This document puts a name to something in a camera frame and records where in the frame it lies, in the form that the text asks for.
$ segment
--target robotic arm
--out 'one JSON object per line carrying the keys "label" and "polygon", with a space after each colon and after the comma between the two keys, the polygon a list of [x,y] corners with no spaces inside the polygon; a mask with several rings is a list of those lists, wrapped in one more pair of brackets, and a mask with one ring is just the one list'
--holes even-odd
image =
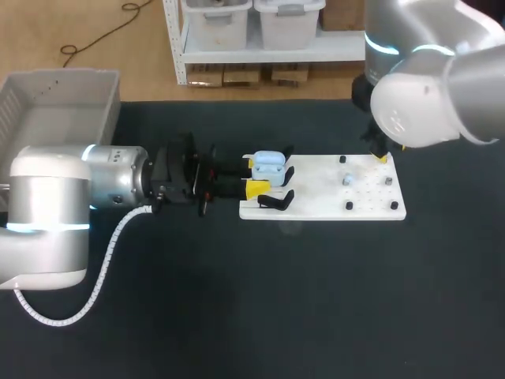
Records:
{"label": "robotic arm", "polygon": [[135,208],[150,194],[140,147],[24,149],[10,171],[9,222],[0,228],[0,290],[78,284],[88,267],[90,208]]}
{"label": "robotic arm", "polygon": [[460,0],[368,0],[369,108],[394,142],[420,148],[505,135],[505,31]]}

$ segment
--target small part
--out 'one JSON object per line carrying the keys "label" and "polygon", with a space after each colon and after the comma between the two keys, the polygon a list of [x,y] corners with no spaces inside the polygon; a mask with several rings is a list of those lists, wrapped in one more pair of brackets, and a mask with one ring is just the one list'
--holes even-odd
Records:
{"label": "small part", "polygon": [[342,184],[344,186],[348,186],[352,181],[353,181],[353,175],[346,174],[346,176],[344,176],[344,180],[342,180]]}
{"label": "small part", "polygon": [[274,164],[283,166],[286,163],[286,157],[281,152],[272,152],[268,150],[261,150],[254,154],[252,158],[255,165],[260,164]]}
{"label": "small part", "polygon": [[280,187],[286,177],[286,168],[282,165],[256,164],[252,169],[253,180],[267,180],[272,187]]}

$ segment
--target white spiral cable wrap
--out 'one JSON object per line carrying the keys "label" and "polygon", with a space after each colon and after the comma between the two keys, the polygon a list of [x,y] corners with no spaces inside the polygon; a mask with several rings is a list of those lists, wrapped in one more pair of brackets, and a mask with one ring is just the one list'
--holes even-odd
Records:
{"label": "white spiral cable wrap", "polygon": [[131,212],[129,212],[121,222],[116,226],[116,229],[114,230],[114,233],[112,234],[112,237],[110,238],[109,246],[107,247],[107,252],[105,253],[105,257],[103,258],[103,263],[102,263],[102,268],[100,269],[100,274],[98,276],[98,279],[96,280],[95,287],[93,288],[93,292],[91,296],[89,297],[89,300],[86,302],[82,310],[80,310],[78,313],[76,313],[74,316],[67,318],[66,320],[51,320],[50,318],[42,316],[40,313],[35,311],[32,306],[28,304],[26,299],[24,298],[23,294],[19,290],[14,290],[14,294],[16,294],[17,300],[19,300],[19,303],[21,306],[23,306],[24,310],[28,312],[30,316],[35,318],[38,322],[41,322],[42,324],[48,325],[48,326],[54,326],[54,327],[62,327],[62,326],[68,326],[71,324],[74,324],[78,322],[82,317],[86,315],[87,312],[93,307],[93,304],[95,304],[96,299],[98,298],[98,295],[100,293],[100,290],[102,289],[103,281],[105,280],[105,276],[107,274],[107,270],[109,269],[109,263],[110,259],[112,258],[112,253],[114,252],[114,247],[116,246],[116,241],[119,238],[119,235],[123,231],[124,227],[126,224],[134,217],[138,215],[143,215],[146,213],[152,213],[152,208],[150,205],[145,205],[143,207],[135,208]]}

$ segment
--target black cable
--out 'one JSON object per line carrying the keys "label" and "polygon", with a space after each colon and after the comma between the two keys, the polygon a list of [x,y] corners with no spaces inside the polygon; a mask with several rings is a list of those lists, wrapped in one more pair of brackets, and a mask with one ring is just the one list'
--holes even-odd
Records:
{"label": "black cable", "polygon": [[91,46],[93,46],[95,43],[98,43],[105,37],[110,36],[112,33],[118,31],[121,28],[124,28],[126,25],[131,24],[137,17],[139,17],[140,11],[142,8],[145,6],[151,4],[154,0],[147,0],[144,4],[139,6],[138,4],[135,4],[134,2],[127,2],[126,4],[123,4],[121,6],[121,9],[124,10],[125,12],[132,12],[136,11],[135,15],[128,21],[126,21],[124,24],[119,25],[117,28],[112,29],[110,32],[105,33],[103,36],[99,37],[98,39],[95,39],[93,42],[91,42],[89,45],[86,47],[83,47],[82,49],[78,49],[76,45],[65,45],[62,46],[60,49],[60,52],[64,55],[69,55],[69,58],[66,60],[66,62],[63,64],[63,68],[67,67],[67,65],[70,63],[70,61],[79,53],[89,49]]}

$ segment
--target cardboard box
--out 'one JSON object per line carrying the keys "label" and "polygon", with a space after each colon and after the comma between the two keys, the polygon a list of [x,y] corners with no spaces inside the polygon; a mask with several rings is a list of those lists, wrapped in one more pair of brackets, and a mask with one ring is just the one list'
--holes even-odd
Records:
{"label": "cardboard box", "polygon": [[323,30],[365,30],[365,0],[326,0],[321,11]]}
{"label": "cardboard box", "polygon": [[280,63],[272,67],[271,80],[276,85],[297,87],[308,79],[308,63]]}
{"label": "cardboard box", "polygon": [[226,64],[223,74],[225,87],[259,88],[261,82],[261,65],[259,64]]}
{"label": "cardboard box", "polygon": [[186,77],[188,85],[198,88],[218,88],[223,86],[224,65],[188,65]]}

